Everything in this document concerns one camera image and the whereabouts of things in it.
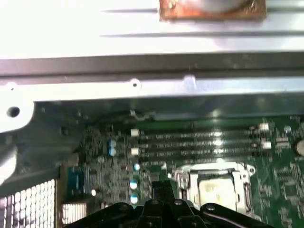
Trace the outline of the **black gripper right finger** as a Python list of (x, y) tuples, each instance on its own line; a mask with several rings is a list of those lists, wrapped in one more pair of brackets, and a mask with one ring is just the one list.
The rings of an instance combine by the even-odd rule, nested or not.
[(264, 222), (216, 203), (206, 203), (199, 210), (174, 196), (171, 183), (164, 182), (164, 198), (181, 228), (270, 228)]

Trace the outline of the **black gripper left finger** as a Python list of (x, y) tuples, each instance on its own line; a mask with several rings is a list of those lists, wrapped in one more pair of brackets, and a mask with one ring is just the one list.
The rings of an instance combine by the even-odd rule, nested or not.
[(136, 206), (118, 202), (76, 222), (70, 228), (161, 228), (166, 187), (165, 181), (152, 183), (152, 198)]

